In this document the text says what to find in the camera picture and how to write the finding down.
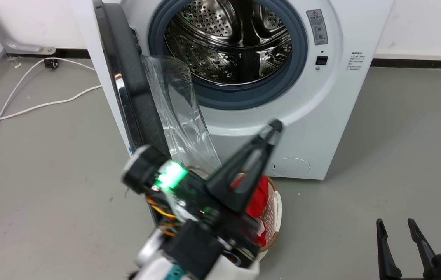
warning label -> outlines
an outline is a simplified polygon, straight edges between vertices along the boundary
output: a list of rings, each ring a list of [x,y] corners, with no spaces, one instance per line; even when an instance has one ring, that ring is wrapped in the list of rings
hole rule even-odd
[[[352,51],[346,70],[358,71],[362,69],[365,60],[366,56],[363,55],[361,51]]]
[[[327,44],[327,30],[324,16],[320,9],[307,11],[310,25],[312,26],[312,33],[316,45]]]

gray floor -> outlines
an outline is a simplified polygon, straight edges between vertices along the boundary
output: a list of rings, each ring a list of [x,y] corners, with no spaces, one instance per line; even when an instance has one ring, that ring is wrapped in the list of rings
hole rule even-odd
[[[36,61],[0,64],[0,109]],[[34,73],[7,114],[99,84],[63,62]],[[152,221],[119,182],[127,158],[101,90],[2,121],[0,278],[107,280],[133,269]],[[441,70],[371,69],[327,179],[276,183],[281,235],[260,279],[377,279],[377,218],[403,275],[421,276],[406,220],[441,253]]]

orange wire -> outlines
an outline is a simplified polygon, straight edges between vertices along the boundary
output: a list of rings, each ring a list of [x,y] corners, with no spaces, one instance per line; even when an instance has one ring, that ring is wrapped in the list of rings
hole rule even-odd
[[[164,223],[164,224],[161,224],[160,226],[162,226],[162,227],[170,227],[170,228],[175,228],[175,226],[174,226],[174,225],[172,225],[172,224],[169,224],[169,223]]]
[[[174,234],[174,233],[171,233],[171,232],[168,232],[168,231],[166,231],[166,230],[164,230],[164,229],[160,229],[163,233],[165,233],[166,235],[168,235],[168,236],[172,236],[172,237],[174,237],[176,234]]]
[[[166,213],[165,211],[163,211],[163,210],[162,210],[160,207],[158,207],[158,206],[151,205],[151,207],[153,207],[153,209],[155,209],[156,211],[158,211],[158,213],[164,215],[165,217],[167,217],[167,218],[169,218],[169,219],[172,219],[172,220],[175,220],[175,219],[176,219],[176,216],[174,216],[174,215],[172,215],[172,214],[169,214],[169,213]]]
[[[151,198],[146,198],[146,201],[149,203],[149,204],[151,204],[151,205],[157,205],[157,203],[153,200],[153,199],[151,199]]]

metal bracket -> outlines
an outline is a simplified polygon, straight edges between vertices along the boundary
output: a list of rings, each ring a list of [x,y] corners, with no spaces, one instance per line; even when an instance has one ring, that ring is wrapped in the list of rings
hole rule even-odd
[[[56,52],[55,48],[43,47],[31,44],[24,44],[16,41],[0,24],[0,43],[2,44],[6,53],[14,54],[37,54],[37,55],[52,55]]]

green led light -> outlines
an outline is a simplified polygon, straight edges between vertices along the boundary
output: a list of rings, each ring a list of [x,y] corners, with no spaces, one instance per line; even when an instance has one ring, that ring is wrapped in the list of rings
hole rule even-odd
[[[158,176],[155,185],[160,189],[173,189],[188,174],[180,164],[173,161],[165,168],[165,171]]]

